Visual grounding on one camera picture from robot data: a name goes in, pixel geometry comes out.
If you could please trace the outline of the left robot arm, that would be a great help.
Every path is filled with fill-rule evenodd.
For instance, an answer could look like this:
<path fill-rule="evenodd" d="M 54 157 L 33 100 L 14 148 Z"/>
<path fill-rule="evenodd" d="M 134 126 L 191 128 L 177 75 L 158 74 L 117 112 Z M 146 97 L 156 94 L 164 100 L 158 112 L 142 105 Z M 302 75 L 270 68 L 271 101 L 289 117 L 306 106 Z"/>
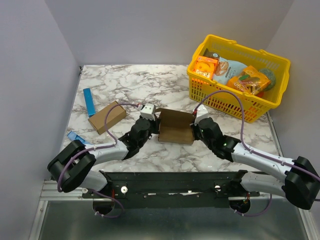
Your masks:
<path fill-rule="evenodd" d="M 58 183 L 58 191 L 69 193 L 78 187 L 93 189 L 101 198 L 111 191 L 104 173 L 92 167 L 114 160 L 126 160 L 135 156 L 152 134 L 159 133 L 160 119 L 140 117 L 130 131 L 117 140 L 116 144 L 83 144 L 73 140 L 47 166 L 47 170 Z"/>

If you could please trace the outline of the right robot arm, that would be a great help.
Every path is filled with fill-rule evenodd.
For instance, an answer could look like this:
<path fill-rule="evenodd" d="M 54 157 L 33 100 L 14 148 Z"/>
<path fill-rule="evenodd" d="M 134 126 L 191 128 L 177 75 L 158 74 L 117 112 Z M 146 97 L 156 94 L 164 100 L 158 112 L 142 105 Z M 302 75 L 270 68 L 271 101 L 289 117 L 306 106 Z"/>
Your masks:
<path fill-rule="evenodd" d="M 320 191 L 320 176 L 311 162 L 275 156 L 253 148 L 241 140 L 222 133 L 211 117 L 194 122 L 191 129 L 218 158 L 248 165 L 263 172 L 245 173 L 230 183 L 230 191 L 241 196 L 245 192 L 264 192 L 286 198 L 294 206 L 310 210 Z"/>

